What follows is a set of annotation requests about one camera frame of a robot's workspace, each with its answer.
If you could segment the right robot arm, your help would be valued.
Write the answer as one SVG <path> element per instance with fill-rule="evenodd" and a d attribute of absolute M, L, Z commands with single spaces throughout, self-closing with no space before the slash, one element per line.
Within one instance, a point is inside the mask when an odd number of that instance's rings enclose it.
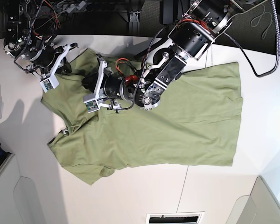
<path fill-rule="evenodd" d="M 77 44 L 57 45 L 60 16 L 69 14 L 70 4 L 55 0 L 9 0 L 4 50 L 26 73 L 47 78 L 54 72 L 68 74 L 66 51 Z"/>

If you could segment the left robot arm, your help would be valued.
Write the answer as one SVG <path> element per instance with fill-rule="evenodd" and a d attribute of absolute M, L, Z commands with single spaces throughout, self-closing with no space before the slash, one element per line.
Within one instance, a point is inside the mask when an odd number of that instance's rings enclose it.
<path fill-rule="evenodd" d="M 156 108 L 169 84 L 182 75 L 188 59 L 199 60 L 219 36 L 227 33 L 236 15 L 262 4 L 261 0 L 196 0 L 168 34 L 172 44 L 159 49 L 148 65 L 148 55 L 157 45 L 152 40 L 140 68 L 129 76 L 122 71 L 114 74 L 107 61 L 98 55 L 97 74 L 82 81 L 90 91 L 84 97 L 87 111 L 92 113 L 104 107 L 119 112 L 122 100 L 147 111 Z"/>

